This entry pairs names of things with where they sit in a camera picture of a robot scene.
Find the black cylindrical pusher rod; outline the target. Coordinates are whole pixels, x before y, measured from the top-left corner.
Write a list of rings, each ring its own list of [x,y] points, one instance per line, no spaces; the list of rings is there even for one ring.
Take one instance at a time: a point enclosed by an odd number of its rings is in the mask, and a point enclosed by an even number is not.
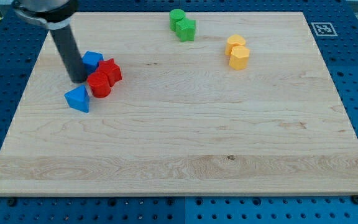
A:
[[[73,83],[85,82],[87,72],[70,25],[50,30],[50,33],[70,80]]]

